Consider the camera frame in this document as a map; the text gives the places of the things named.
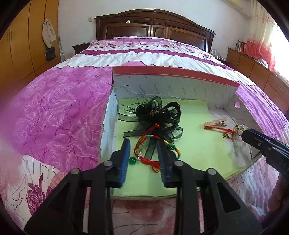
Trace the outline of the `person's right hand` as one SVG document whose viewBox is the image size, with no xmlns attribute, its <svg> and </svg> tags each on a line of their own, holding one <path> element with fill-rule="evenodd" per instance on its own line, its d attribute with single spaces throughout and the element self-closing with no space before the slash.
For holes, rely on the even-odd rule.
<svg viewBox="0 0 289 235">
<path fill-rule="evenodd" d="M 268 209 L 270 212 L 277 210 L 281 205 L 284 205 L 288 201 L 288 197 L 284 196 L 287 188 L 288 179 L 279 174 L 275 188 L 268 200 Z"/>
</svg>

